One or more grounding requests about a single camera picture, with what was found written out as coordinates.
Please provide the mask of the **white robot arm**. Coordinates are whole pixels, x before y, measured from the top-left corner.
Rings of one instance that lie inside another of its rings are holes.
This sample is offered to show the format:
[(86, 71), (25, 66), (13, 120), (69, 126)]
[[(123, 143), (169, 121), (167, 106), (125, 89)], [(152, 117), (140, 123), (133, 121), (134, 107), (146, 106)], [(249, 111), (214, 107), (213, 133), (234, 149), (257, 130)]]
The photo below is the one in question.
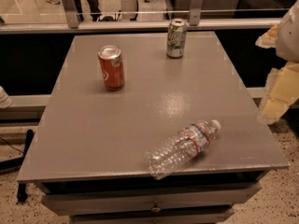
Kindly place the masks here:
[(299, 100), (299, 1), (255, 45), (274, 48), (276, 55), (287, 62), (280, 69), (271, 69), (259, 104), (258, 121), (273, 124)]

